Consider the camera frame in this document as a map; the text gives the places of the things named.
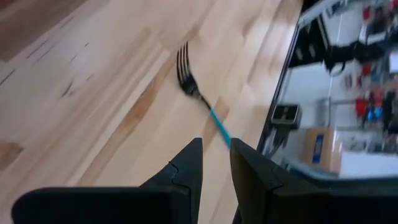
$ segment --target blue fork handle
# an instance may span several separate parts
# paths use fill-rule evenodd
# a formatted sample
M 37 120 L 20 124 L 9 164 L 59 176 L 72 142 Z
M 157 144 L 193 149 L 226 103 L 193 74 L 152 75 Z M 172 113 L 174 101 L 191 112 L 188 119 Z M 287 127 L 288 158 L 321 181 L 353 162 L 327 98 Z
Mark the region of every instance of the blue fork handle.
M 231 149 L 231 137 L 229 136 L 226 128 L 224 127 L 223 123 L 219 119 L 214 109 L 210 110 L 211 117 L 213 118 L 214 122 L 217 125 L 218 131 L 223 136 L 225 144 L 228 146 L 228 149 Z

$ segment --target fork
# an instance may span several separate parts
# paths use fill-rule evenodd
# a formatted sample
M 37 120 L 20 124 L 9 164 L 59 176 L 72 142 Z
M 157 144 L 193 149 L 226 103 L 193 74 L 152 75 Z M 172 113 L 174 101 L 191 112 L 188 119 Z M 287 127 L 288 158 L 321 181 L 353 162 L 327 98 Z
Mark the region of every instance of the fork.
M 199 87 L 193 78 L 188 57 L 188 42 L 177 52 L 177 77 L 180 87 L 185 94 L 202 101 L 210 110 L 210 115 L 216 123 L 218 131 L 221 133 L 228 149 L 231 149 L 231 137 L 216 114 L 215 109 L 210 106 L 206 98 L 200 93 Z

